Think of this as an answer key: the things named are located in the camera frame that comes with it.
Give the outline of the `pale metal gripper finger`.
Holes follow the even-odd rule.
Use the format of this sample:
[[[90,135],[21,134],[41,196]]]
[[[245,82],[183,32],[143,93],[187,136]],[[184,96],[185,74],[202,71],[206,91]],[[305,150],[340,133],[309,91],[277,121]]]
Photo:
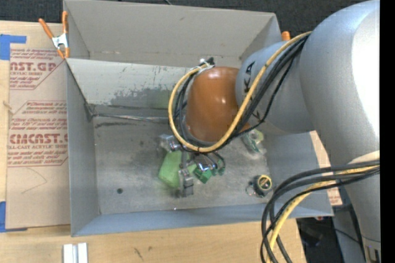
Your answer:
[[[181,145],[173,135],[161,134],[159,136],[159,146],[167,152],[180,150]]]
[[[180,169],[178,171],[180,180],[180,193],[182,197],[194,194],[194,180],[188,169]]]

